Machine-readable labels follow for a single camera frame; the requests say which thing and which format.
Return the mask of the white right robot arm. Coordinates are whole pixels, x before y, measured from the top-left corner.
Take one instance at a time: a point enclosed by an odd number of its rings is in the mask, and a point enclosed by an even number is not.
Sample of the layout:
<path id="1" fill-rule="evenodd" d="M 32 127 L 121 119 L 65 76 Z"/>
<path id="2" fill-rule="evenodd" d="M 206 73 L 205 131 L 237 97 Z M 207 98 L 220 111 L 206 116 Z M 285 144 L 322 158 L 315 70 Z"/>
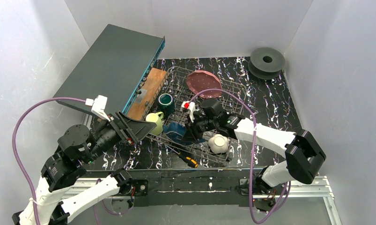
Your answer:
<path id="1" fill-rule="evenodd" d="M 199 141 L 207 131 L 240 141 L 250 141 L 284 157 L 285 161 L 261 170 L 252 182 L 252 191 L 264 193 L 271 188 L 296 180 L 311 184 L 326 160 L 326 155 L 307 130 L 288 132 L 256 123 L 238 113 L 227 112 L 215 98 L 201 103 L 203 113 L 194 102 L 184 101 L 180 110 L 188 114 L 183 142 Z"/>

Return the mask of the white flower shaped bowl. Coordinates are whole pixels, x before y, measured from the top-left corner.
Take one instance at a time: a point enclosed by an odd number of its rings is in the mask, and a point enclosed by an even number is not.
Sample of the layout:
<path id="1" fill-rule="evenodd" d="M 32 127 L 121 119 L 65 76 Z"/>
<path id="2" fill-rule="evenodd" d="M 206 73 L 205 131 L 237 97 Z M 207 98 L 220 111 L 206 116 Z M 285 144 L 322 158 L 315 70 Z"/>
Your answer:
<path id="1" fill-rule="evenodd" d="M 221 134 L 215 134 L 208 140 L 208 146 L 214 154 L 224 154 L 229 149 L 229 140 Z"/>

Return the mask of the dark green glossy mug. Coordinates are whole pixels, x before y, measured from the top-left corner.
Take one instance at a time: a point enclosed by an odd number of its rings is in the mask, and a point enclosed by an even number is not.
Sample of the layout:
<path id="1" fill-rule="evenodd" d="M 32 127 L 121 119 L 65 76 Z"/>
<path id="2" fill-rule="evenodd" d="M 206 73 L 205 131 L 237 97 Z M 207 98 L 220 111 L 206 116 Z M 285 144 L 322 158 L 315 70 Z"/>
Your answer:
<path id="1" fill-rule="evenodd" d="M 168 93 L 161 94 L 158 98 L 158 108 L 164 113 L 164 117 L 172 115 L 175 111 L 174 98 Z"/>

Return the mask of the dark grey flat box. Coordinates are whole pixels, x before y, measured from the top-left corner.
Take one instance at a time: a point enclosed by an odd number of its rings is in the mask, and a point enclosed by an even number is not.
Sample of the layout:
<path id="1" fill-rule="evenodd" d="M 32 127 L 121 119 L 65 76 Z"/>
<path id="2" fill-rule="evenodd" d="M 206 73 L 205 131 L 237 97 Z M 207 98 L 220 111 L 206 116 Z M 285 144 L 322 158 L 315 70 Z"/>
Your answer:
<path id="1" fill-rule="evenodd" d="M 165 46 L 156 37 L 108 24 L 54 97 L 107 97 L 107 114 L 127 113 Z"/>

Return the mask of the dark blue plate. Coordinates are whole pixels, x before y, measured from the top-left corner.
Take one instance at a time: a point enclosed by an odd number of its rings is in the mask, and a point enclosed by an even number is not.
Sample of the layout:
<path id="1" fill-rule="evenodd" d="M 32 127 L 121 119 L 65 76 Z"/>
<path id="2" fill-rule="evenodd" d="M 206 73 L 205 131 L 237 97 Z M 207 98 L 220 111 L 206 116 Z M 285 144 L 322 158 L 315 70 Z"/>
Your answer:
<path id="1" fill-rule="evenodd" d="M 195 140 L 195 141 L 183 141 L 182 138 L 183 138 L 183 136 L 186 132 L 186 129 L 185 129 L 184 126 L 182 126 L 178 123 L 175 123 L 175 122 L 171 122 L 168 125 L 163 125 L 162 128 L 163 128 L 163 133 L 170 140 L 172 140 L 175 143 L 181 144 L 183 146 L 189 146 L 189 145 L 193 145 L 193 144 L 203 143 L 203 142 L 206 141 L 204 138 L 201 138 L 201 139 Z"/>

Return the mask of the light green ceramic mug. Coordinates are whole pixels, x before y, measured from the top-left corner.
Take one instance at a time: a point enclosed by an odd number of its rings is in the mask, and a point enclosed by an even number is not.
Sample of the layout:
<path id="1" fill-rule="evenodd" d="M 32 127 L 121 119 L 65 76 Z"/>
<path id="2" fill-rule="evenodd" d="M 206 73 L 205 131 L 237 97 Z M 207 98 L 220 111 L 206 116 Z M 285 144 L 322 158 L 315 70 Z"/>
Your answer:
<path id="1" fill-rule="evenodd" d="M 152 135 L 160 135 L 163 132 L 163 118 L 164 113 L 163 112 L 153 112 L 149 113 L 145 120 L 147 122 L 153 122 L 155 123 L 155 128 L 150 132 Z"/>

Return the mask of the wooden board with bracket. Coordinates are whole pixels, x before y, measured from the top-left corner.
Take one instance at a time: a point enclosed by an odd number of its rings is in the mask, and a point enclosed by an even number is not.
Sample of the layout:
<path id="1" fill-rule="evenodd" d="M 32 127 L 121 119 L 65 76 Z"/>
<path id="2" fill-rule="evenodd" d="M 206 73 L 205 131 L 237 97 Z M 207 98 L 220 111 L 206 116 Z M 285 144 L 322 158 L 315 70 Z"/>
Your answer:
<path id="1" fill-rule="evenodd" d="M 166 71 L 153 68 L 141 86 L 141 93 L 124 114 L 134 120 L 144 120 L 167 79 Z"/>

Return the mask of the black filament spool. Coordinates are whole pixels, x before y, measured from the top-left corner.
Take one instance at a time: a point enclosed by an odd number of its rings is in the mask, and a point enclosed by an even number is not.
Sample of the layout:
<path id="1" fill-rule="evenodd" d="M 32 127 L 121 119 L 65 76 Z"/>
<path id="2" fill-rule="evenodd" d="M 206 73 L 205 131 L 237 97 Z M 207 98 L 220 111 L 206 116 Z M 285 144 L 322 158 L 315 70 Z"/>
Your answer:
<path id="1" fill-rule="evenodd" d="M 248 68 L 253 76 L 271 80 L 281 74 L 285 63 L 286 60 L 282 53 L 270 47 L 261 47 L 251 53 Z"/>

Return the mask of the yellow black screwdriver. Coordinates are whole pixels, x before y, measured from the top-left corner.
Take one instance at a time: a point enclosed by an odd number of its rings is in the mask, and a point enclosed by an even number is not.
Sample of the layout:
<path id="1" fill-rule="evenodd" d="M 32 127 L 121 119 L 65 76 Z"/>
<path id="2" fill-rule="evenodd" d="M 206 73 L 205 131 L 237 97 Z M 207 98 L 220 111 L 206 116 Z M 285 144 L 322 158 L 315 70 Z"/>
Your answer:
<path id="1" fill-rule="evenodd" d="M 186 156 L 186 155 L 182 154 L 180 151 L 177 151 L 173 148 L 171 148 L 171 150 L 174 153 L 176 153 L 178 155 L 178 157 L 180 159 L 182 159 L 189 167 L 191 167 L 191 168 L 197 168 L 198 167 L 199 164 L 193 158 Z"/>

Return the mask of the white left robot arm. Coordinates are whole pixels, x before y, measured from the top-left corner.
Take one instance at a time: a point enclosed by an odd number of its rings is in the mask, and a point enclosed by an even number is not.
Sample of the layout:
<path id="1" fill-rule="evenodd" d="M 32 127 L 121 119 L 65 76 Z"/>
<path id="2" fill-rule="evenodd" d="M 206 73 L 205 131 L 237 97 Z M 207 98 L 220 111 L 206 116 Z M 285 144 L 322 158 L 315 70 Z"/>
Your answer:
<path id="1" fill-rule="evenodd" d="M 133 120 L 121 112 L 102 120 L 94 133 L 83 124 L 71 126 L 58 139 L 55 153 L 46 160 L 35 195 L 23 211 L 12 215 L 13 223 L 66 225 L 104 198 L 128 194 L 133 180 L 125 169 L 118 169 L 98 184 L 64 198 L 64 194 L 86 173 L 84 164 L 92 163 L 118 143 L 140 142 L 155 127 L 153 122 Z"/>

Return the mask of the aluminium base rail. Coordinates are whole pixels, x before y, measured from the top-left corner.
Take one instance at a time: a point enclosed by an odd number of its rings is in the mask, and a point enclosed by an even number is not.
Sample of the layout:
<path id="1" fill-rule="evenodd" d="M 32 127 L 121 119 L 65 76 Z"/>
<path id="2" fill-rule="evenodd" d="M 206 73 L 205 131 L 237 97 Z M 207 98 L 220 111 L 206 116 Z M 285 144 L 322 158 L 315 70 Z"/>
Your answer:
<path id="1" fill-rule="evenodd" d="M 334 195 L 325 176 L 317 176 L 325 154 L 306 130 L 281 131 L 249 119 L 241 120 L 236 136 L 282 155 L 285 160 L 262 169 L 185 169 L 132 171 L 117 186 L 113 177 L 102 181 L 78 179 L 60 197 L 61 210 L 71 222 L 91 206 L 110 197 L 131 197 L 137 207 L 149 205 L 240 204 L 265 218 L 289 197 L 322 197 L 333 206 Z"/>

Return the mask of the pink polka dot plate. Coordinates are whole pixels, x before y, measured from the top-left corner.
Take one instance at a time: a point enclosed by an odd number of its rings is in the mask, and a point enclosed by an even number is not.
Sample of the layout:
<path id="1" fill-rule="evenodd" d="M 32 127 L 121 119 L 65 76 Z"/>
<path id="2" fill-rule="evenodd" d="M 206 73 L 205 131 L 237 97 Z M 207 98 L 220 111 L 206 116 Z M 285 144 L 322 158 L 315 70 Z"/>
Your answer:
<path id="1" fill-rule="evenodd" d="M 218 98 L 222 94 L 220 91 L 222 90 L 220 79 L 208 71 L 196 70 L 190 73 L 187 75 L 186 84 L 188 89 L 194 94 L 198 94 L 199 92 L 207 89 L 219 89 L 203 92 L 200 97 L 204 99 Z"/>

